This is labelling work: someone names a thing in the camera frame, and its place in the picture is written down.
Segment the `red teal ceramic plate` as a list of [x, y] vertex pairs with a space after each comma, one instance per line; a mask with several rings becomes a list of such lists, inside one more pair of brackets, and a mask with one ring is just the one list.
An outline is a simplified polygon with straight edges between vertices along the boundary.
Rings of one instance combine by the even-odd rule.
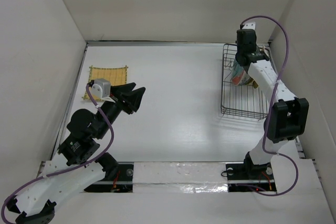
[[243, 67], [241, 67], [239, 65], [239, 63], [235, 60], [233, 67], [232, 67], [232, 74], [231, 74], [231, 82], [232, 84], [236, 85], [236, 86], [242, 86], [240, 84], [241, 79], [243, 77], [249, 77], [249, 75], [247, 74], [247, 72], [244, 70]]

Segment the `blue floral white plate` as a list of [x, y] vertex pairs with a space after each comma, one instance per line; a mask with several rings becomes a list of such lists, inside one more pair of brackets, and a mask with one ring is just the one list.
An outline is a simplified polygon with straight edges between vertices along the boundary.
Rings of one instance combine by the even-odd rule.
[[253, 78], [251, 78], [251, 77], [243, 77], [242, 79], [241, 79], [241, 82], [240, 82], [240, 84], [241, 85], [249, 85], [250, 83], [252, 83], [254, 80], [253, 80]]

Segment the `fan-shaped bamboo tray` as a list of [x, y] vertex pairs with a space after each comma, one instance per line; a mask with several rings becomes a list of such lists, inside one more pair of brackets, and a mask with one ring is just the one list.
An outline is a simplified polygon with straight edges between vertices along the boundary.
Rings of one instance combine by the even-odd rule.
[[[269, 50], [268, 50], [265, 46], [262, 46], [262, 47], [259, 47], [259, 46], [258, 46], [257, 49], [258, 49], [260, 52], [265, 53], [266, 56], [267, 56], [268, 58], [270, 58]], [[257, 83], [255, 80], [253, 81], [252, 85], [253, 85], [253, 88], [254, 88], [254, 89], [257, 89], [257, 88], [259, 87], [258, 83]]]

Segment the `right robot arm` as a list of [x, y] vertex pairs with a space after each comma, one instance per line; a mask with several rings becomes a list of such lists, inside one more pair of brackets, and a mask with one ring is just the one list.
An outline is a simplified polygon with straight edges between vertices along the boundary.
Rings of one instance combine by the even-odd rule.
[[257, 48], [256, 40], [254, 29], [237, 31], [235, 59], [261, 88], [270, 108], [264, 122], [264, 135], [246, 154], [240, 168], [248, 179], [257, 179], [283, 145], [303, 134], [309, 110], [308, 100], [298, 98], [279, 79], [267, 54]]

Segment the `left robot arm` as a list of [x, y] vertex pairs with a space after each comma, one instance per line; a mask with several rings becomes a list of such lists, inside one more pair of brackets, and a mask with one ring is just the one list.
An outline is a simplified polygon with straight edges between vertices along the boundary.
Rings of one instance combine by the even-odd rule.
[[127, 83], [113, 86], [106, 79], [91, 80], [86, 93], [96, 108], [93, 113], [79, 109], [66, 128], [68, 137], [41, 175], [9, 195], [1, 208], [18, 216], [15, 223], [50, 223], [60, 206], [91, 184], [117, 175], [118, 162], [108, 152], [114, 140], [113, 123], [121, 112], [133, 114], [140, 108], [144, 87]]

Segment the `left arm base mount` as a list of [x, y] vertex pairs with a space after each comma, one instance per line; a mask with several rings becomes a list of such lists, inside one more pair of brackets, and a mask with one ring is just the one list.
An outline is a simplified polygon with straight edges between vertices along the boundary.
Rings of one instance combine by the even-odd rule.
[[110, 178], [104, 178], [84, 189], [86, 193], [131, 193], [133, 192], [134, 163], [122, 162]]

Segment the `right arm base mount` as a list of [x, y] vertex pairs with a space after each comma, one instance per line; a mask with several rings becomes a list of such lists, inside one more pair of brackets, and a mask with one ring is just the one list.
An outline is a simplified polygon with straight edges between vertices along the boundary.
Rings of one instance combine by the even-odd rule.
[[249, 172], [243, 163], [228, 163], [221, 175], [227, 178], [229, 193], [277, 191], [270, 163]]

